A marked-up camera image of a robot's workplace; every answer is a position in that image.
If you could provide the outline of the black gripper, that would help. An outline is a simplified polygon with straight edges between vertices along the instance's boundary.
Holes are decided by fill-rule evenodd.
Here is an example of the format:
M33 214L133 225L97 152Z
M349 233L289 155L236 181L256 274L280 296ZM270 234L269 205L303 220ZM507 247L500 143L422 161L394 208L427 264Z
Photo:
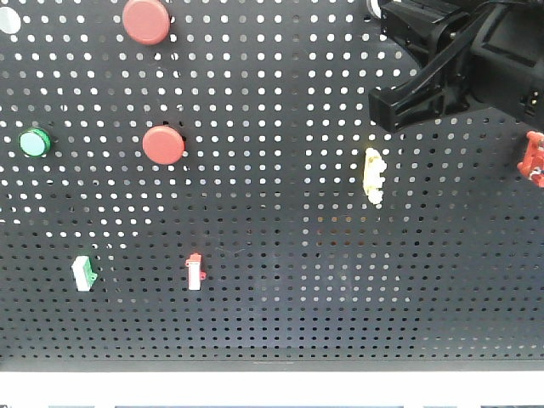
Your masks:
M388 132L492 107L543 127L541 1L387 1L382 34L419 65L409 82L368 94Z

